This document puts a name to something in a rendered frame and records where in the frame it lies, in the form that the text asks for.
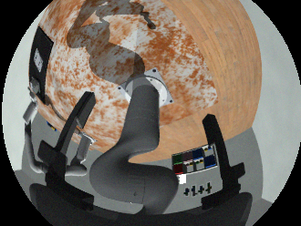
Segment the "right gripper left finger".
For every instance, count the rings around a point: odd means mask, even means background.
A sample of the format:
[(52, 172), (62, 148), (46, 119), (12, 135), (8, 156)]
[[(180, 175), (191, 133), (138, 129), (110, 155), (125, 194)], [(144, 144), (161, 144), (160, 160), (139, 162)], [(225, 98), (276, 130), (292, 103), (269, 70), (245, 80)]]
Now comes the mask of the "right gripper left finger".
[(81, 96), (78, 103), (74, 106), (72, 113), (70, 113), (65, 127), (62, 128), (55, 148), (41, 139), (39, 150), (37, 151), (37, 156), (48, 166), (48, 172), (45, 174), (47, 187), (58, 194), (59, 197), (70, 202), (70, 204), (85, 211), (86, 209), (89, 211), (93, 210), (95, 197), (66, 182), (65, 176), (68, 163), (66, 154), (75, 128), (77, 125), (79, 128), (85, 127), (89, 113), (91, 113), (95, 105), (95, 92), (85, 91), (84, 95)]

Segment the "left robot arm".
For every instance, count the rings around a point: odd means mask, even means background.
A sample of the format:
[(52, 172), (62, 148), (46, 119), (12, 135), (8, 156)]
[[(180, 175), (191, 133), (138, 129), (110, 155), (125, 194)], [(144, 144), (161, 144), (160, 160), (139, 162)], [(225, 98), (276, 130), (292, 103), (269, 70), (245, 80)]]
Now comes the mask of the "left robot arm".
[[(25, 114), (23, 114), (23, 120), (25, 123), (25, 142), (26, 142), (26, 156), (28, 157), (30, 168), (35, 172), (47, 172), (48, 167), (47, 164), (44, 164), (43, 161), (37, 161), (36, 157), (34, 157), (33, 150), (33, 140), (32, 140), (32, 117), (34, 112), (36, 112), (36, 106), (33, 105), (33, 102), (29, 103), (28, 108), (26, 109)], [(66, 168), (66, 176), (84, 176), (88, 174), (88, 169), (86, 169), (85, 165), (82, 165), (82, 161), (86, 160), (88, 156), (89, 145), (92, 145), (95, 140), (93, 138), (89, 138), (89, 135), (80, 134), (81, 140), (78, 143), (77, 156), (75, 156), (72, 161), (70, 161), (70, 165), (67, 165)], [(82, 161), (81, 161), (82, 160)]]

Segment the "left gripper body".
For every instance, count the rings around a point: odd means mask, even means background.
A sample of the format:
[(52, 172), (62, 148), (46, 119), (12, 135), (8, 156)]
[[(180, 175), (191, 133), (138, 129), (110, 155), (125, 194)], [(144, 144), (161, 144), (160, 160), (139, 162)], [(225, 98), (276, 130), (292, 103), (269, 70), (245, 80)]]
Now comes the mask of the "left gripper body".
[(30, 99), (32, 99), (32, 102), (34, 103), (34, 105), (36, 105), (36, 110), (39, 108), (39, 105), (37, 104), (36, 101), (36, 94), (34, 94), (34, 92), (32, 91), (32, 94), (29, 95)]

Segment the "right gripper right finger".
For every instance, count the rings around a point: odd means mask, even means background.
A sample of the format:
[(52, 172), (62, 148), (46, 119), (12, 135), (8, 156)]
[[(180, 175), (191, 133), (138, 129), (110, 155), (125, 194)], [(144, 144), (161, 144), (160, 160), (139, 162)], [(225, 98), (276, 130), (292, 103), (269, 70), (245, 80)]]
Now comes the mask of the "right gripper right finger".
[(202, 197), (202, 210), (208, 210), (216, 208), (216, 206), (223, 204), (239, 193), (240, 183), (238, 183), (238, 179), (245, 175), (245, 168), (243, 163), (236, 164), (234, 167), (229, 165), (227, 149), (225, 149), (223, 134), (221, 134), (216, 116), (209, 113), (206, 114), (206, 117), (202, 120), (202, 126), (204, 127), (209, 147), (216, 146), (221, 179), (223, 179), (222, 190)]

